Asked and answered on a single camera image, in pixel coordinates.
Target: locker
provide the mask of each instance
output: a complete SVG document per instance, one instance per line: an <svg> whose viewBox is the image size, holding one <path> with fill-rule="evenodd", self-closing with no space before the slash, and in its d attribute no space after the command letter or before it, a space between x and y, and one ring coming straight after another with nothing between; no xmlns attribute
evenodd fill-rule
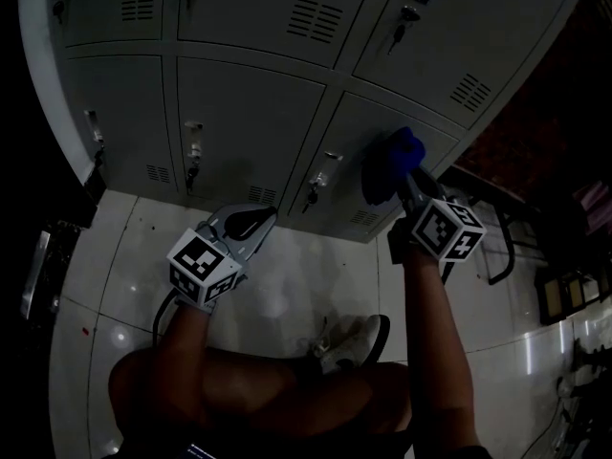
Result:
<svg viewBox="0 0 612 459"><path fill-rule="evenodd" d="M182 0L179 39L333 66L361 0Z"/></svg>
<svg viewBox="0 0 612 459"><path fill-rule="evenodd" d="M563 0L389 0L356 76L470 127L513 76ZM421 17L404 22L409 6Z"/></svg>
<svg viewBox="0 0 612 459"><path fill-rule="evenodd" d="M92 138L103 138L108 187L153 197L176 192L161 59L87 57L71 59L67 66L75 120Z"/></svg>
<svg viewBox="0 0 612 459"><path fill-rule="evenodd" d="M55 1L64 6L55 22L65 46L162 37L163 0Z"/></svg>
<svg viewBox="0 0 612 459"><path fill-rule="evenodd" d="M186 175L195 142L202 153L190 194L278 207L324 86L191 58L179 58L178 80Z"/></svg>
<svg viewBox="0 0 612 459"><path fill-rule="evenodd" d="M380 206L368 206L361 194L361 162L369 147L404 126L410 127L424 143L426 168L437 165L457 143L441 131L398 111L345 93L295 198L290 212L293 226L356 241L373 231L400 201L396 196ZM322 165L330 162L326 154L341 156L342 160L329 185L319 191L317 203L303 212L309 181Z"/></svg>

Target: white tile floor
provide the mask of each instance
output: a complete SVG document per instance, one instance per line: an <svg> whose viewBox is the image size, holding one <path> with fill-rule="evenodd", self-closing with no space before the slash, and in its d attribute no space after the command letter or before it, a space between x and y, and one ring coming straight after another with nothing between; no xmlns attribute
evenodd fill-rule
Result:
<svg viewBox="0 0 612 459"><path fill-rule="evenodd" d="M574 337L590 350L612 345L612 304L608 299L541 327L533 285L541 254L519 251L512 275L490 286L507 254L494 212L487 206L478 212L490 233L482 250L455 266L448 297L468 353L480 439L493 457L518 458L555 412L555 382L569 368ZM207 217L104 194L76 246L55 327L50 415L57 459L98 459L119 447L110 371L122 356L150 344L153 317L170 288L165 255L186 228ZM530 233L513 226L515 237L529 240ZM386 231L363 245L275 228L251 261L249 280L221 299L209 341L236 352L299 356L324 317L343 332L378 312L391 318L382 361L405 362L403 274L391 265Z"/></svg>

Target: forearm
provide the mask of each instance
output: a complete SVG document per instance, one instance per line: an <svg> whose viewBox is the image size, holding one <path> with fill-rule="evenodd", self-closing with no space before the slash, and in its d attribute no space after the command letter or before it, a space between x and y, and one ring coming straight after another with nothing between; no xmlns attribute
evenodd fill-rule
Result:
<svg viewBox="0 0 612 459"><path fill-rule="evenodd" d="M181 306L155 351L146 390L152 418L199 418L209 315Z"/></svg>
<svg viewBox="0 0 612 459"><path fill-rule="evenodd" d="M450 435L450 448L457 442L452 439L454 435L459 436L459 443L477 442L470 367L437 261L411 250L404 259L404 277L410 394L415 414L431 421L431 427L441 435Z"/></svg>

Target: white sneaker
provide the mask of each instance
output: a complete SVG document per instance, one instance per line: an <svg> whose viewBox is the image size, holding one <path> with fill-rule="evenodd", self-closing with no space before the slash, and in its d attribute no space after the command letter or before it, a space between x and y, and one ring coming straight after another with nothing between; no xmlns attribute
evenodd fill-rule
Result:
<svg viewBox="0 0 612 459"><path fill-rule="evenodd" d="M574 386L570 384L570 382L565 378L557 379L557 395L560 398L570 398L572 396L572 391L574 390Z"/></svg>
<svg viewBox="0 0 612 459"><path fill-rule="evenodd" d="M391 321L388 317L373 315L353 337L349 337L338 347L327 350L324 343L316 344L315 354L319 354L323 374L376 363L383 352L390 328Z"/></svg>

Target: blue sponge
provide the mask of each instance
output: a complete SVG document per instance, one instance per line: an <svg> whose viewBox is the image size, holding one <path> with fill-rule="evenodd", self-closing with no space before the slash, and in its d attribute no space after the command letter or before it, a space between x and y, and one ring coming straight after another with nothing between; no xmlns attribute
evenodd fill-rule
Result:
<svg viewBox="0 0 612 459"><path fill-rule="evenodd" d="M378 206L389 201L406 175L419 166L424 157L425 147L409 127L403 127L374 146L361 165L365 202Z"/></svg>

